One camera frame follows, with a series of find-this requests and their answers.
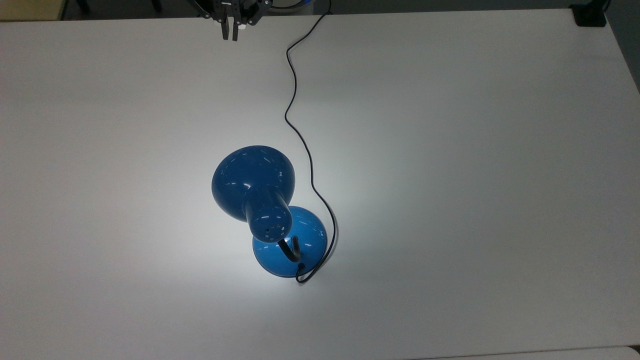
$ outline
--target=white table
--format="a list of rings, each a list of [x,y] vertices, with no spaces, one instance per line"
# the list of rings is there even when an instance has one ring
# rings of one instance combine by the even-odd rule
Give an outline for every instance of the white table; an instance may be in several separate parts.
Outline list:
[[[265,272],[211,176],[276,147],[330,225],[282,119],[314,21],[0,24],[0,358],[640,343],[640,95],[569,10],[327,17],[291,119],[340,240],[305,286]]]

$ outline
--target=lamp base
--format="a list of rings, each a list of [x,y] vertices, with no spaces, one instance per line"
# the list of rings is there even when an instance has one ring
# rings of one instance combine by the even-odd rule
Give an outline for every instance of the lamp base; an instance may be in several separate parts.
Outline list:
[[[326,249],[326,231],[320,219],[304,208],[289,206],[289,210],[293,217],[293,225],[285,241],[291,246],[291,238],[298,237],[299,262],[294,263],[287,259],[277,243],[263,243],[253,238],[253,253],[258,263],[268,272],[280,277],[295,277],[300,263],[305,265],[300,275],[310,272],[320,262]]]

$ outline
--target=black cable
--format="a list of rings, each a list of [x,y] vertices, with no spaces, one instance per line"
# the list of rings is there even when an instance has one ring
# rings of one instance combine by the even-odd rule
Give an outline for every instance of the black cable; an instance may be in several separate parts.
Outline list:
[[[326,252],[323,254],[322,258],[320,259],[320,262],[318,262],[316,267],[314,267],[314,269],[311,270],[311,272],[304,279],[300,279],[300,272],[302,270],[304,270],[305,268],[303,266],[299,266],[298,267],[298,272],[296,273],[296,281],[298,283],[300,283],[300,284],[304,284],[305,282],[309,281],[316,274],[318,269],[320,269],[322,264],[324,264],[326,259],[331,254],[331,250],[333,249],[333,244],[335,243],[335,237],[336,237],[336,232],[337,232],[337,222],[335,220],[335,214],[333,213],[333,210],[331,209],[331,206],[329,206],[329,203],[324,199],[324,197],[322,195],[320,195],[320,193],[316,189],[316,184],[314,182],[314,160],[313,160],[313,157],[311,156],[311,151],[309,150],[309,146],[307,145],[307,141],[305,140],[304,136],[302,136],[300,131],[293,124],[291,124],[291,121],[289,121],[289,118],[288,118],[289,110],[291,109],[291,106],[293,105],[293,102],[296,99],[296,94],[298,93],[298,76],[296,75],[296,70],[293,68],[293,63],[291,63],[291,56],[289,55],[289,52],[291,51],[291,49],[296,47],[296,45],[298,45],[300,42],[302,42],[302,40],[306,39],[309,35],[311,35],[313,30],[320,23],[320,20],[322,20],[325,16],[331,14],[331,5],[332,5],[331,4],[331,0],[329,0],[329,9],[326,11],[326,13],[324,13],[324,14],[322,14],[322,16],[320,16],[320,19],[318,19],[316,21],[316,23],[313,25],[311,30],[309,30],[309,32],[305,36],[303,36],[300,39],[298,39],[298,41],[293,43],[292,46],[289,46],[289,48],[287,49],[287,52],[286,52],[287,62],[289,63],[289,68],[291,68],[291,73],[293,74],[293,96],[291,97],[291,101],[289,102],[289,106],[287,106],[287,110],[284,112],[284,120],[287,122],[287,125],[289,125],[289,127],[291,127],[291,129],[293,129],[293,131],[295,131],[296,134],[298,134],[298,137],[302,141],[302,144],[305,146],[305,150],[307,151],[307,155],[309,156],[309,167],[310,167],[310,171],[311,171],[311,188],[314,190],[314,192],[320,198],[320,200],[322,200],[322,202],[324,203],[324,206],[329,211],[329,215],[331,215],[331,221],[333,222],[333,236],[331,238],[331,242],[329,243],[329,247],[327,248]]]

